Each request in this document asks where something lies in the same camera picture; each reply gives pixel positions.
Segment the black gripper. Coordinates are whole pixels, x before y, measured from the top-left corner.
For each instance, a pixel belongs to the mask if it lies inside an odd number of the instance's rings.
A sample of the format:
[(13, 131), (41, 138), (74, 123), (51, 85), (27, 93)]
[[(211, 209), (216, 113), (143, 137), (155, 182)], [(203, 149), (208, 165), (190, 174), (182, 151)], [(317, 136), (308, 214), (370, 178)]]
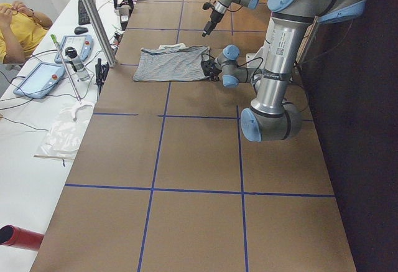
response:
[(201, 68), (204, 76), (208, 77), (210, 81), (219, 81), (219, 74), (221, 70), (216, 66), (215, 57), (210, 54), (201, 54)]
[(203, 28), (203, 32), (202, 32), (202, 37), (206, 37), (207, 35), (210, 35), (211, 32), (214, 30), (214, 28), (216, 27), (216, 25), (218, 23), (220, 23), (220, 21), (223, 18), (223, 14), (218, 12), (216, 10), (216, 7), (210, 3), (210, 2), (205, 2), (202, 6), (203, 10), (208, 10), (208, 9), (212, 9), (211, 15), (210, 15), (210, 21), (208, 21), (205, 25), (205, 27)]

